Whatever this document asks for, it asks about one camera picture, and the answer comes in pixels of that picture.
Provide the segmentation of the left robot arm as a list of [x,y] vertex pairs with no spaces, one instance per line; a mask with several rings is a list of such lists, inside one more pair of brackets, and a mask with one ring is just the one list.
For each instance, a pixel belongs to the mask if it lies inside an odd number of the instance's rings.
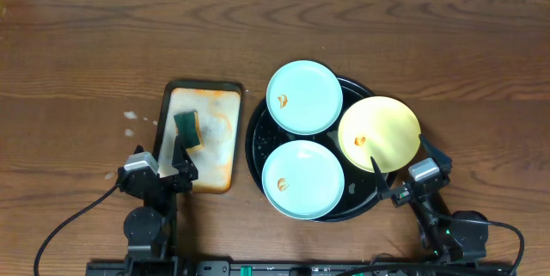
[[199,177],[187,152],[198,146],[197,138],[175,137],[171,160],[175,175],[160,176],[160,165],[140,145],[118,169],[119,190],[143,201],[124,222],[128,256],[133,260],[165,260],[177,253],[176,195],[191,192],[193,181]]

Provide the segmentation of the yellow plate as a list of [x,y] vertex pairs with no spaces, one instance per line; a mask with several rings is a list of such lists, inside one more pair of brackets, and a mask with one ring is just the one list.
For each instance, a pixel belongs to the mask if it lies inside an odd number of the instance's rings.
[[416,156],[421,128],[403,102],[371,96],[351,105],[338,127],[339,148],[356,167],[372,173],[372,163],[383,173],[405,167]]

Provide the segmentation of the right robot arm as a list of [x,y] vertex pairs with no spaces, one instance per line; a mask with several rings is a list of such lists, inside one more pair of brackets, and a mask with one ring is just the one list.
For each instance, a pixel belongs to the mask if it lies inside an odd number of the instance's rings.
[[378,199],[391,199],[395,207],[411,206],[425,248],[442,263],[474,264],[486,256],[488,225],[483,214],[451,213],[439,190],[450,183],[452,160],[424,136],[419,137],[427,158],[408,169],[409,179],[390,188],[378,164],[372,160]]

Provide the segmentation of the green yellow sponge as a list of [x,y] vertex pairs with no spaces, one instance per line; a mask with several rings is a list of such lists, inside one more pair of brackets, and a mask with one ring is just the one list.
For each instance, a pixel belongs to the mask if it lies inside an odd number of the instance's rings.
[[191,149],[203,144],[197,111],[178,113],[174,116],[174,122],[184,148]]

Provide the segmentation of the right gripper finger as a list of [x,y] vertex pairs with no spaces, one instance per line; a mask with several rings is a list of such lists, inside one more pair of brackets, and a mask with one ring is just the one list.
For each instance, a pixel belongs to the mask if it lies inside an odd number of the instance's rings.
[[430,143],[423,134],[419,135],[419,140],[427,156],[436,163],[440,171],[442,173],[450,173],[452,169],[452,159]]
[[370,158],[376,179],[376,192],[379,200],[385,200],[391,197],[390,189],[386,180],[382,176],[382,171],[379,169],[374,157]]

